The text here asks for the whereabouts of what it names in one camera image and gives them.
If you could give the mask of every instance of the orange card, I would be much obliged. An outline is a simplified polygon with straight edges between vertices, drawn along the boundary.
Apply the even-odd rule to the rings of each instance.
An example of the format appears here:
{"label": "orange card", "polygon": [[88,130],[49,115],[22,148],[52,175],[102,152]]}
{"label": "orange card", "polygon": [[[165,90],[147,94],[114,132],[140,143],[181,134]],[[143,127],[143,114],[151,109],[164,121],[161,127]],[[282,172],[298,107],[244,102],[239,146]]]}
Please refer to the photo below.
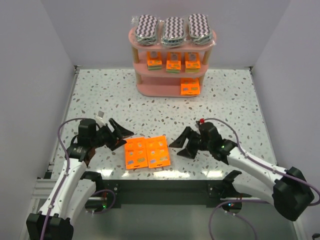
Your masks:
{"label": "orange card", "polygon": [[146,59],[148,66],[159,66],[162,65],[161,52],[147,51]]}
{"label": "orange card", "polygon": [[181,95],[198,95],[200,86],[198,78],[181,78]]}
{"label": "orange card", "polygon": [[145,144],[149,168],[165,167],[171,164],[165,136],[148,138]]}
{"label": "orange card", "polygon": [[124,151],[126,169],[148,167],[146,140],[144,137],[126,139]]}
{"label": "orange card", "polygon": [[181,70],[181,52],[168,52],[166,56],[166,69]]}
{"label": "orange card", "polygon": [[186,52],[184,54],[186,69],[200,69],[200,58],[198,52]]}

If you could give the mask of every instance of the wall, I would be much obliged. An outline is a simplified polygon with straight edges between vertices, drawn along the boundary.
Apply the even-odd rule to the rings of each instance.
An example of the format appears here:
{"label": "wall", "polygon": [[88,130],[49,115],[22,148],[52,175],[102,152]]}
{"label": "wall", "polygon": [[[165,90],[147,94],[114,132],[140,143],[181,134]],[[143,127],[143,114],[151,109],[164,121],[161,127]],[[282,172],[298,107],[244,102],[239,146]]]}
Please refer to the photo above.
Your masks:
{"label": "wall", "polygon": [[39,0],[0,1],[0,236],[19,239],[74,67]]}
{"label": "wall", "polygon": [[290,0],[42,0],[74,65],[132,67],[131,17],[203,13],[217,33],[214,67],[253,66]]}
{"label": "wall", "polygon": [[[292,0],[253,68],[253,80],[278,162],[320,188],[320,1]],[[320,232],[320,207],[302,215],[308,239]]]}

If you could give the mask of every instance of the plastic-wrapped package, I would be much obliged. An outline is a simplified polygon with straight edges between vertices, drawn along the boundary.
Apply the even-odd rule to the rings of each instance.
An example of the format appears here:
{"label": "plastic-wrapped package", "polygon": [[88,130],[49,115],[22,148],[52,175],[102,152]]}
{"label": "plastic-wrapped package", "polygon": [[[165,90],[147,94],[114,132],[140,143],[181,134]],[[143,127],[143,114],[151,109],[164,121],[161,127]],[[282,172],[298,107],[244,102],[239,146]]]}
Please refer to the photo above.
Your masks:
{"label": "plastic-wrapped package", "polygon": [[189,35],[191,42],[196,45],[215,44],[208,18],[203,14],[191,14],[188,17]]}
{"label": "plastic-wrapped package", "polygon": [[161,43],[164,47],[175,48],[186,42],[186,24],[181,17],[172,16],[164,21]]}
{"label": "plastic-wrapped package", "polygon": [[148,14],[132,19],[132,22],[136,24],[134,31],[136,42],[144,46],[156,45],[158,43],[159,20]]}

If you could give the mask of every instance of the pink shelf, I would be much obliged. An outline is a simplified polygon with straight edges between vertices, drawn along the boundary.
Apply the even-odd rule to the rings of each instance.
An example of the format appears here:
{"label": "pink shelf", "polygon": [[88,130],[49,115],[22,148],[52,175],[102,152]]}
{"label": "pink shelf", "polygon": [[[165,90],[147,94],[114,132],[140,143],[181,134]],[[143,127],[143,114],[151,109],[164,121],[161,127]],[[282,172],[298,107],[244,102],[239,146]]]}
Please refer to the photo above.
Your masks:
{"label": "pink shelf", "polygon": [[185,66],[185,60],[184,57],[182,58],[182,65],[181,65],[181,71],[180,73],[170,73],[166,72],[166,58],[167,53],[162,53],[162,69],[159,70],[148,70],[147,66],[147,53],[140,52],[139,53],[139,63],[133,62],[134,70],[140,74],[141,76],[147,76],[147,77],[161,77],[161,78],[198,78],[206,73],[208,70],[208,65],[202,65],[199,72],[185,72],[186,66]]}
{"label": "pink shelf", "polygon": [[[163,24],[160,23],[159,29],[158,29],[159,42],[161,39],[162,28],[163,28]],[[183,46],[174,47],[174,48],[163,47],[161,44],[152,45],[152,46],[142,46],[142,45],[139,45],[138,43],[136,43],[135,30],[136,30],[136,27],[133,27],[130,30],[128,37],[129,37],[129,41],[130,41],[131,45],[138,50],[157,51],[157,52],[205,52],[214,46],[213,43],[208,44],[208,45],[203,45],[203,46],[197,46],[192,43],[187,43]],[[212,34],[213,34],[214,41],[216,41],[217,35],[216,35],[215,31],[212,31]]]}
{"label": "pink shelf", "polygon": [[141,76],[142,84],[137,84],[138,91],[148,97],[180,97],[192,98],[193,96],[180,95],[180,78],[176,77],[149,77]]}

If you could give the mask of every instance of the speckled table surface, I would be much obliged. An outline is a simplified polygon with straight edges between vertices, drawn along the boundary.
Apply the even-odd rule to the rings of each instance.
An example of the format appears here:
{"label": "speckled table surface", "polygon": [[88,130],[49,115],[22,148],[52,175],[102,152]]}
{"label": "speckled table surface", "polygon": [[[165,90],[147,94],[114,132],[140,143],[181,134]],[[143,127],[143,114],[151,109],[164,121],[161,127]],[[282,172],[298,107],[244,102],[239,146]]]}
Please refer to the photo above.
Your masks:
{"label": "speckled table surface", "polygon": [[[77,78],[66,119],[93,118],[98,111],[114,118],[135,137],[165,135],[168,145],[195,120],[215,117],[238,131],[245,149],[269,163],[276,163],[249,70],[210,69],[203,90],[193,98],[146,97],[136,89],[133,69],[82,69]],[[79,122],[68,123],[62,134],[66,144],[77,134]],[[223,137],[235,140],[232,132],[215,123]],[[126,170],[124,148],[96,150],[89,171],[110,180],[220,180],[236,169],[198,152],[195,160],[177,156],[169,148],[171,165],[161,168]],[[52,179],[62,169],[64,154],[59,146],[54,156]],[[246,173],[239,176],[246,181]]]}

